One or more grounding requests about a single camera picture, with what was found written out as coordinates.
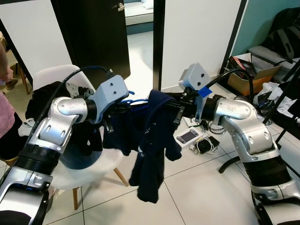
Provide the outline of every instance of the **person's arm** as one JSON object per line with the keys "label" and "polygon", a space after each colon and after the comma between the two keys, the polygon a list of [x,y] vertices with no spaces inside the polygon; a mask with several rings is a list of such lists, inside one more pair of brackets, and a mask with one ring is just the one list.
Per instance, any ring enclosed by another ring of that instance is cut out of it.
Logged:
{"label": "person's arm", "polygon": [[6,56],[4,47],[0,44],[0,80],[8,82],[12,79],[8,73],[8,58]]}

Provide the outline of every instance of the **person's hand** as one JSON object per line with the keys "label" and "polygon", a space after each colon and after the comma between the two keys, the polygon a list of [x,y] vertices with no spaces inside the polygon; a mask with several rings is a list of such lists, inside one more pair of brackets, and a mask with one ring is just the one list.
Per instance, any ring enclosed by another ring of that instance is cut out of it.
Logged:
{"label": "person's hand", "polygon": [[13,70],[8,66],[7,67],[7,75],[6,77],[3,77],[3,81],[5,82],[9,82],[13,79],[13,76],[14,76],[14,72]]}

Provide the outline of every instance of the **door handle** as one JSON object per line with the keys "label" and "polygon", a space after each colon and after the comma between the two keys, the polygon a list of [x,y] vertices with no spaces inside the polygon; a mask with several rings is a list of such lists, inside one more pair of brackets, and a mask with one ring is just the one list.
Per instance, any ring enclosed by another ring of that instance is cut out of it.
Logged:
{"label": "door handle", "polygon": [[123,11],[125,9],[125,6],[123,5],[123,3],[119,3],[118,4],[118,11]]}

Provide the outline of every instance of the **blue tape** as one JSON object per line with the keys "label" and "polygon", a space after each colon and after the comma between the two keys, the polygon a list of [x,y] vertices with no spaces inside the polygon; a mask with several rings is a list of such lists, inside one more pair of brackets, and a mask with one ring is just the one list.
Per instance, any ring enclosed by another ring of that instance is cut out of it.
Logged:
{"label": "blue tape", "polygon": [[208,96],[211,93],[212,93],[212,91],[206,86],[204,88],[198,90],[198,94],[203,98],[205,98],[206,96]]}

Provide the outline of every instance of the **white wall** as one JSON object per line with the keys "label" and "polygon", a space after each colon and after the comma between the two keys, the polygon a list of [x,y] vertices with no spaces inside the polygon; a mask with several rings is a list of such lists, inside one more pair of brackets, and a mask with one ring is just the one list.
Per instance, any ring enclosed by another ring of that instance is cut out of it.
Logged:
{"label": "white wall", "polygon": [[162,89],[176,86],[184,69],[199,62],[220,71],[241,0],[166,0]]}
{"label": "white wall", "polygon": [[0,18],[33,79],[39,70],[72,64],[50,0],[0,5]]}

